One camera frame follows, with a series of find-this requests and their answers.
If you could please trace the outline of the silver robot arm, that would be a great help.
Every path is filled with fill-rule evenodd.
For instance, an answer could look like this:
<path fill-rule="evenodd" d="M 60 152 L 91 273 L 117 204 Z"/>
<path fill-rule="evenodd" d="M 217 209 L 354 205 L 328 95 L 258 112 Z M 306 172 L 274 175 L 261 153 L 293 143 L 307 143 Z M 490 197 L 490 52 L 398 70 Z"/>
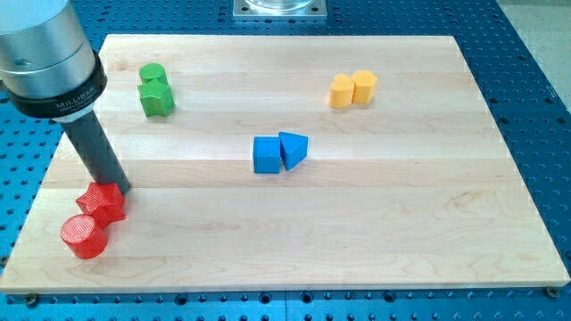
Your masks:
<path fill-rule="evenodd" d="M 1 0 L 1 80 L 17 110 L 72 122 L 107 78 L 70 0 Z"/>

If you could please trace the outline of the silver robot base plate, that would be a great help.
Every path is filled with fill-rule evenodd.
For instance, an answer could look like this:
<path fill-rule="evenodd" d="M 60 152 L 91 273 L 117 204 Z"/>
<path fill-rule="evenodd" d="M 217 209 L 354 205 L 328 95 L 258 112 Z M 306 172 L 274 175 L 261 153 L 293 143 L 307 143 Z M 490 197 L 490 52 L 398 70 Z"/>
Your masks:
<path fill-rule="evenodd" d="M 324 21 L 326 0 L 233 0 L 236 21 Z"/>

